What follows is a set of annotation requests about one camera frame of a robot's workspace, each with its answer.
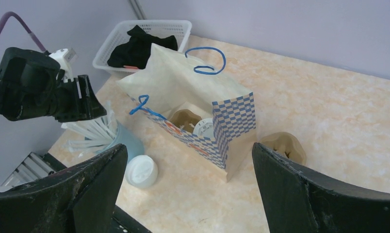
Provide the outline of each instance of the bag handle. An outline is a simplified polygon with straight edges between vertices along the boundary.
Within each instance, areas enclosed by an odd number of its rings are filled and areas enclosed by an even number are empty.
[[[222,68],[217,71],[217,72],[206,72],[206,71],[202,71],[202,70],[198,70],[199,68],[208,68],[208,69],[211,69],[211,70],[215,70],[213,67],[211,66],[195,66],[194,67],[194,72],[195,73],[198,73],[198,74],[207,74],[207,75],[216,75],[216,74],[219,74],[222,72],[222,70],[225,69],[225,66],[227,65],[227,59],[225,57],[225,54],[220,51],[219,49],[217,48],[214,48],[214,47],[195,47],[195,48],[191,48],[191,49],[188,49],[186,52],[185,52],[185,57],[188,58],[188,52],[190,51],[193,51],[193,50],[215,50],[217,51],[218,53],[220,53],[222,55],[222,58],[224,59],[224,65],[222,66]]]
[[[139,99],[139,103],[140,103],[140,104],[139,104],[136,108],[134,108],[134,109],[132,109],[132,110],[130,111],[130,115],[133,115],[133,114],[136,113],[138,110],[144,110],[144,111],[147,111],[148,113],[150,113],[150,114],[152,114],[152,115],[154,115],[154,116],[157,116],[157,117],[160,117],[160,118],[162,118],[162,119],[164,119],[164,120],[167,120],[167,119],[166,119],[164,116],[162,116],[161,114],[156,113],[156,112],[150,110],[149,108],[144,108],[144,105],[146,104],[146,102],[148,102],[149,95],[140,95],[138,99]]]

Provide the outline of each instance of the white lid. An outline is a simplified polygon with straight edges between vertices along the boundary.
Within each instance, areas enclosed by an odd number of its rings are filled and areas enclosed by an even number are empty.
[[[212,118],[205,118],[200,120],[195,125],[194,134],[202,137],[214,138]]]
[[[156,163],[147,155],[138,155],[127,164],[125,179],[137,188],[153,185],[158,176]]]

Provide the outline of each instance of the basket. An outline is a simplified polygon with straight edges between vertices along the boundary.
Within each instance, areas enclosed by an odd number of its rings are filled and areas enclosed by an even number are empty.
[[[115,47],[130,40],[127,32],[135,25],[141,27],[146,33],[160,38],[174,35],[178,43],[178,52],[187,50],[188,38],[192,28],[191,22],[187,20],[127,20],[118,23],[106,38],[92,62],[94,68],[106,70],[110,74],[119,77],[125,77],[139,71],[138,69],[110,67],[107,64]]]

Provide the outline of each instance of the paper bag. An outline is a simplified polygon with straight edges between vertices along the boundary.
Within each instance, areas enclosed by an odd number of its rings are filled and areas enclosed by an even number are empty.
[[[220,52],[224,66],[214,71],[187,55],[197,49]],[[184,54],[152,44],[146,68],[117,83],[137,102],[131,114],[143,110],[179,144],[190,148],[196,160],[229,181],[257,139],[253,92],[222,73],[225,65],[224,54],[215,48],[193,48]],[[202,119],[212,118],[214,138],[187,132],[168,121],[182,109]]]

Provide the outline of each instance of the blue and white checkered pattern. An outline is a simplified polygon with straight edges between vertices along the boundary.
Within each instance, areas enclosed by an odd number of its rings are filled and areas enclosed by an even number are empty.
[[[145,111],[149,119],[164,128],[186,146],[195,149],[221,169],[226,168],[229,142],[256,128],[253,93],[232,100],[212,103],[213,127],[215,138],[189,133],[174,126],[158,116]]]

